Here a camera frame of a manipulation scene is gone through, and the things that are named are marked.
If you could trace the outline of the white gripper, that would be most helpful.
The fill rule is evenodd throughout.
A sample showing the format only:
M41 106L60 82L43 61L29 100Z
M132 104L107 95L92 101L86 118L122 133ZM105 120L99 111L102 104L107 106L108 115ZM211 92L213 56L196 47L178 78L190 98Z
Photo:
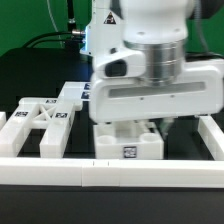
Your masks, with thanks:
M224 60L181 63L182 73L165 86L151 87L141 80L146 56L123 49L93 60L89 113L96 123L164 118L163 138L172 118L214 114L224 108Z

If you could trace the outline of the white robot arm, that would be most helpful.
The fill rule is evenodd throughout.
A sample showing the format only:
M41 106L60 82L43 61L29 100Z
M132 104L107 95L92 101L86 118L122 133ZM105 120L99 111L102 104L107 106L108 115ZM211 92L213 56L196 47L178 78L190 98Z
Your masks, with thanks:
M199 0L92 0L83 55L92 58L96 134L224 108L224 60L188 62L186 19Z

